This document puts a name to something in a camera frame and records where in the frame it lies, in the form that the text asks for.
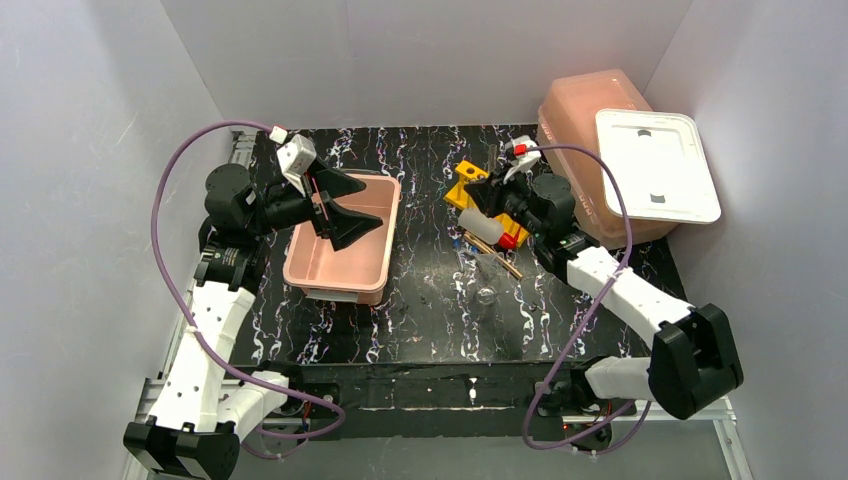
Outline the white plastic bottle red cap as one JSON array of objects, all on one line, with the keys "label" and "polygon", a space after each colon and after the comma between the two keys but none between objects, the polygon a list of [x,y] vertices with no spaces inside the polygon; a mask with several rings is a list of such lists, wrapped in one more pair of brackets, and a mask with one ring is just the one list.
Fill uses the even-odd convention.
[{"label": "white plastic bottle red cap", "polygon": [[492,218],[469,207],[460,213],[458,224],[488,245],[498,245],[508,250],[519,246],[521,227],[506,214]]}]

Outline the clear glass test tube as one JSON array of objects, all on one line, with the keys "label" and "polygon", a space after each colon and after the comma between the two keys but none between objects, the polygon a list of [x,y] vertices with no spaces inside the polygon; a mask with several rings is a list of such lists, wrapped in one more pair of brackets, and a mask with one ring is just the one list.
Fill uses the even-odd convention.
[{"label": "clear glass test tube", "polygon": [[491,144],[487,150],[487,159],[486,159],[486,170],[489,173],[492,173],[496,167],[498,162],[498,146],[495,144]]}]

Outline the pink plastic bin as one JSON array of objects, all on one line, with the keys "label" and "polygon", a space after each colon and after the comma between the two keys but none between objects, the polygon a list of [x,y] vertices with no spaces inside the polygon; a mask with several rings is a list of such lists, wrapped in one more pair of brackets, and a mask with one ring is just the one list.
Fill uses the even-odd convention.
[{"label": "pink plastic bin", "polygon": [[340,206],[381,218],[383,225],[340,251],[316,236],[311,224],[295,227],[283,266],[285,282],[314,300],[377,305],[382,301],[397,224],[401,187],[385,175],[353,175],[366,188],[337,200]]}]

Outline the blue capped small vials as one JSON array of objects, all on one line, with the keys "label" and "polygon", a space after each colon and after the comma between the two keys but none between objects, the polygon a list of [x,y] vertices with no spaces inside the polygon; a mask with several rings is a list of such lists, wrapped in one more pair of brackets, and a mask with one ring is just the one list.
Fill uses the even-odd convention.
[{"label": "blue capped small vials", "polygon": [[469,239],[467,232],[463,232],[455,241],[455,246],[463,252],[477,254],[480,252],[477,245]]}]

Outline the clear plastic funnel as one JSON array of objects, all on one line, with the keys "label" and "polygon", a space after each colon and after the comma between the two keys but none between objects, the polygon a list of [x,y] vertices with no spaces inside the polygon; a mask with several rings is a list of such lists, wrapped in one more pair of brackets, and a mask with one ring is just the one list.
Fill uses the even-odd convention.
[{"label": "clear plastic funnel", "polygon": [[505,287],[510,280],[510,274],[494,258],[483,253],[469,254],[461,251],[459,253],[460,279],[468,285],[482,283],[483,281],[495,281]]}]

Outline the clear glass beaker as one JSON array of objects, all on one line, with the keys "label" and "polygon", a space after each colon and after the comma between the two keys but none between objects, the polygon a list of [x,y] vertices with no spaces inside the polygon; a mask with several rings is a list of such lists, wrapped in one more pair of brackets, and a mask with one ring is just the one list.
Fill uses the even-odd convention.
[{"label": "clear glass beaker", "polygon": [[501,284],[495,281],[475,283],[471,288],[473,300],[482,306],[496,304],[501,296]]}]

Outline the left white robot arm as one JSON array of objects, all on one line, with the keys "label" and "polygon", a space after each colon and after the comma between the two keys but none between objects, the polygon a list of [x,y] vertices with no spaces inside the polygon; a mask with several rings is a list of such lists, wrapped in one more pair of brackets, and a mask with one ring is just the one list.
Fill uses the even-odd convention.
[{"label": "left white robot arm", "polygon": [[154,405],[123,437],[146,470],[176,479],[229,478],[245,438],[296,396],[283,373],[245,373],[229,362],[263,275],[264,237],[308,223],[341,250],[382,225],[340,204],[365,182],[322,162],[296,185],[262,191],[244,166],[226,164],[208,175],[205,188],[196,288],[192,302],[181,304],[187,326]]}]

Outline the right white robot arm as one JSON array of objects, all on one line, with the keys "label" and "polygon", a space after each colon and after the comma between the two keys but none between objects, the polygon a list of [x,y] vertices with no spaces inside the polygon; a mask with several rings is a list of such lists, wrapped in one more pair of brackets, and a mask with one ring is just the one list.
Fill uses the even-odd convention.
[{"label": "right white robot arm", "polygon": [[566,397],[576,405],[627,399],[658,403],[685,420],[740,387],[744,373],[730,321],[714,304],[696,307],[627,267],[574,218],[568,182],[553,174],[511,180],[497,174],[464,187],[486,217],[509,216],[532,238],[545,270],[583,291],[645,342],[642,358],[596,357],[572,369]]}]

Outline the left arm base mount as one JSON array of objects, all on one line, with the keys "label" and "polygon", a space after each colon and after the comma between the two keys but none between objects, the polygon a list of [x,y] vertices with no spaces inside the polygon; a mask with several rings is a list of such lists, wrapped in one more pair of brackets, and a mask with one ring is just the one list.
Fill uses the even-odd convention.
[{"label": "left arm base mount", "polygon": [[[346,411],[338,404],[333,403],[329,398],[316,397],[311,394],[295,391],[291,392],[291,396],[300,400],[300,406],[295,410],[294,415],[294,417],[298,420],[298,430],[294,433],[283,433],[279,430],[278,425],[272,426],[271,430],[269,430],[265,427],[268,418],[263,418],[252,429],[252,432],[259,437],[269,437],[278,440],[292,440],[295,442],[295,446],[285,452],[272,452],[265,447],[263,440],[260,441],[260,444],[263,446],[262,450],[253,448],[247,440],[243,440],[240,447],[244,452],[261,460],[283,461],[302,451],[312,440],[328,435],[331,432],[335,432],[344,425],[347,420]],[[316,406],[325,407],[329,411],[334,412],[336,414],[336,419],[326,427],[313,430],[311,427],[312,423],[310,415]]]}]

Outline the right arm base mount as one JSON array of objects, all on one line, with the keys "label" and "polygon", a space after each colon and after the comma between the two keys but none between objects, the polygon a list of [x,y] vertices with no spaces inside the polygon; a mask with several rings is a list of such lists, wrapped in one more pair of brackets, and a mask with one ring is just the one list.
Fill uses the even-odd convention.
[{"label": "right arm base mount", "polygon": [[[623,399],[595,399],[565,379],[554,381],[548,386],[540,397],[535,415],[539,419],[559,419],[560,432],[552,439],[555,442],[602,423],[626,403],[627,400]],[[608,450],[615,443],[613,424],[609,423],[575,442],[573,446],[581,453],[591,453]]]}]

